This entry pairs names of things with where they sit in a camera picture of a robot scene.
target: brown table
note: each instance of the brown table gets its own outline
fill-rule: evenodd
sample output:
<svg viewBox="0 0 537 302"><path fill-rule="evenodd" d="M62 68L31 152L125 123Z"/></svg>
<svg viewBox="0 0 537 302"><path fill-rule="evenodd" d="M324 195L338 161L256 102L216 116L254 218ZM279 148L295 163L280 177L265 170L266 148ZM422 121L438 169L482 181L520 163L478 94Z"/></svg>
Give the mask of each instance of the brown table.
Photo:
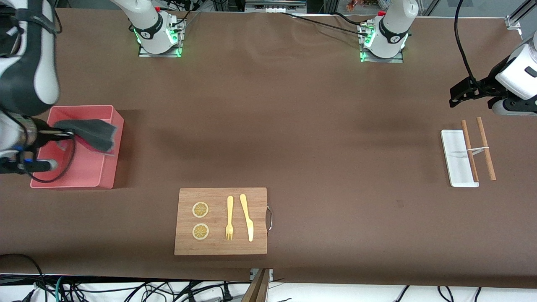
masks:
<svg viewBox="0 0 537 302"><path fill-rule="evenodd" d="M203 13L183 57L136 56L121 11L60 10L61 105L125 118L116 188L32 190L1 176L0 253L45 273L288 282L537 284L537 119L448 107L466 76L452 19L418 18L403 64L359 62L356 37L280 14ZM352 28L340 19L319 18ZM463 19L479 77L520 38ZM483 117L498 181L449 185L441 129ZM179 188L265 186L265 256L174 256ZM2 271L33 272L20 260Z"/></svg>

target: gray cloth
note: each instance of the gray cloth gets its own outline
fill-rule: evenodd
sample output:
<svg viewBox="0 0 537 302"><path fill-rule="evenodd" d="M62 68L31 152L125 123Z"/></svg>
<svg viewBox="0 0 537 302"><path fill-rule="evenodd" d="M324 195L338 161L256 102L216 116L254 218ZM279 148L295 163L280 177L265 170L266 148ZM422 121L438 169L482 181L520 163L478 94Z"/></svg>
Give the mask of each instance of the gray cloth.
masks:
<svg viewBox="0 0 537 302"><path fill-rule="evenodd" d="M100 119L66 119L57 121L55 128L73 130L92 148L99 152L110 152L114 148L117 127Z"/></svg>

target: wooden fork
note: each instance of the wooden fork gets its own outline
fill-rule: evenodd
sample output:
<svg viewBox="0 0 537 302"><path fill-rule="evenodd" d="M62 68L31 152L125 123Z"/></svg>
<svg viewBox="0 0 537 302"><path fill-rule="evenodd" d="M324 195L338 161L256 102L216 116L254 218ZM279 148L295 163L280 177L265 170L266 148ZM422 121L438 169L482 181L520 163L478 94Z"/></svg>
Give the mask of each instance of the wooden fork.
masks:
<svg viewBox="0 0 537 302"><path fill-rule="evenodd" d="M233 216L233 196L228 196L228 225L226 226L226 239L233 240L233 226L231 217Z"/></svg>

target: wooden cutting board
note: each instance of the wooden cutting board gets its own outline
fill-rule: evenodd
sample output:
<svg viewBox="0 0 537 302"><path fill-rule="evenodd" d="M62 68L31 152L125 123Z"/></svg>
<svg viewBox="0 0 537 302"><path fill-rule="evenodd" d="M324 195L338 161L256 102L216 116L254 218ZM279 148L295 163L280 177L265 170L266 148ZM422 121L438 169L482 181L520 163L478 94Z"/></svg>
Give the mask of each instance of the wooden cutting board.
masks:
<svg viewBox="0 0 537 302"><path fill-rule="evenodd" d="M248 241L246 219L240 194L248 200L248 213L253 221L253 240ZM227 199L233 196L233 240L226 240ZM192 207L197 202L208 205L208 213L197 218ZM267 189L204 188L180 189L175 232L175 255L260 255L267 253ZM192 235L197 224L206 224L209 234L203 240Z"/></svg>

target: lemon slice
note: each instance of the lemon slice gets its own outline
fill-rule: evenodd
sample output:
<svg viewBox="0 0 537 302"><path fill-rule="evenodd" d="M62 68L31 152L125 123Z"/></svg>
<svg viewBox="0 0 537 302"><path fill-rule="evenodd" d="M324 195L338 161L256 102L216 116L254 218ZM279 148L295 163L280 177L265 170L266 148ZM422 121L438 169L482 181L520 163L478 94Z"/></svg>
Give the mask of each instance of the lemon slice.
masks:
<svg viewBox="0 0 537 302"><path fill-rule="evenodd" d="M209 227L206 224L197 224L192 229L192 236L198 240L203 240L209 235Z"/></svg>
<svg viewBox="0 0 537 302"><path fill-rule="evenodd" d="M204 202L198 202L192 207L192 214L198 218L205 217L208 212L209 206Z"/></svg>

